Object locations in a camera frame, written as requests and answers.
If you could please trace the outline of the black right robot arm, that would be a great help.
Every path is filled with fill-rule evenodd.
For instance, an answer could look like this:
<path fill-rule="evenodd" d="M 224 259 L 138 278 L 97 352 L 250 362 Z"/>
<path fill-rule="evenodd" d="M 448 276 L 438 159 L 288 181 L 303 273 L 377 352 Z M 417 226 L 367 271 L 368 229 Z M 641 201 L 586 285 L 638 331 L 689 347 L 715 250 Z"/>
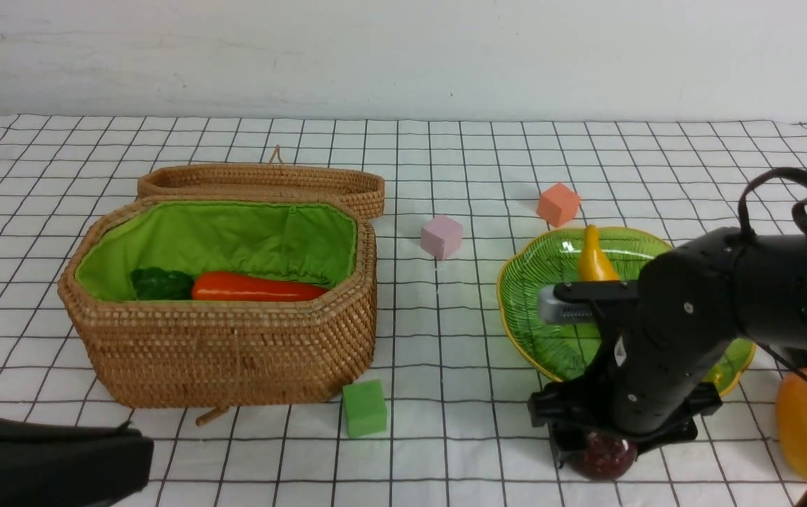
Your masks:
<path fill-rule="evenodd" d="M 592 320 L 602 336 L 586 371 L 527 403 L 557 458 L 593 435 L 639 453 L 694 441 L 696 417 L 721 407 L 705 377 L 733 340 L 807 350 L 807 235 L 720 228 L 656 256 L 637 280 L 545 287 L 538 311 L 552 325 Z"/>

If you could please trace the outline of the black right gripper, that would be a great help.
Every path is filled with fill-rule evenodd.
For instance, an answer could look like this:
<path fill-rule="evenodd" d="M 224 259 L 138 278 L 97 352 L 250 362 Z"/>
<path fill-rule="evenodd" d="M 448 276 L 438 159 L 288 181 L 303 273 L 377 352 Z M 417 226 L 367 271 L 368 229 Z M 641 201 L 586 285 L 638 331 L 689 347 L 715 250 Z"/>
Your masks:
<path fill-rule="evenodd" d="M 557 468 L 584 459 L 588 432 L 633 441 L 639 455 L 696 440 L 696 417 L 722 404 L 705 377 L 725 343 L 694 327 L 660 347 L 656 328 L 636 324 L 632 311 L 596 311 L 594 324 L 602 343 L 586 370 L 549 383 L 527 402 L 530 424 L 549 431 Z"/>

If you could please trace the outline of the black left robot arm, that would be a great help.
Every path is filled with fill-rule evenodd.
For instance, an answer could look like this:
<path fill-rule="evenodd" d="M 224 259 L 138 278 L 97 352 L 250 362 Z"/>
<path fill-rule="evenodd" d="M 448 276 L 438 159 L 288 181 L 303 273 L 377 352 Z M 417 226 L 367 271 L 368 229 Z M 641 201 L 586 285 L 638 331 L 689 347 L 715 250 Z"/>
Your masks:
<path fill-rule="evenodd" d="M 66 427 L 0 418 L 0 506 L 113 506 L 147 486 L 154 441 L 129 422 Z"/>

